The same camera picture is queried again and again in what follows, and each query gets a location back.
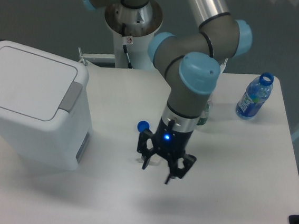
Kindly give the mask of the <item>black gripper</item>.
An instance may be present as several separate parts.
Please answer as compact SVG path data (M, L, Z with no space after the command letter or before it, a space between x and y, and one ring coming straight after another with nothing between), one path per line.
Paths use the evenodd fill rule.
M144 160L142 170L147 168L150 159L157 154L168 161L170 173L168 174L165 184L170 179L182 179L185 174L192 168L196 162L196 157L186 153L186 146L193 133L177 131L177 124L174 120L168 121L167 124L160 120L156 133L153 134L149 129L144 129L139 133L137 152L141 153ZM151 140L152 147L148 149L147 141ZM179 160L182 160L183 167L179 167Z

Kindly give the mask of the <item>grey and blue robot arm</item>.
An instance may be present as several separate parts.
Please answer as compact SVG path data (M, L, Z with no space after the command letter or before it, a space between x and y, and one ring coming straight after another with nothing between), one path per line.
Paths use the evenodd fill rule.
M167 161L168 179L183 178L192 168L196 157L186 153L186 145L216 87L220 67L246 53L253 40L248 24L233 19L225 0L188 2L199 32L180 39L159 33L163 12L155 0L83 0L89 10L105 8L114 53L81 54L82 61L155 68L171 88L156 132L143 130L137 146L144 167L155 154Z

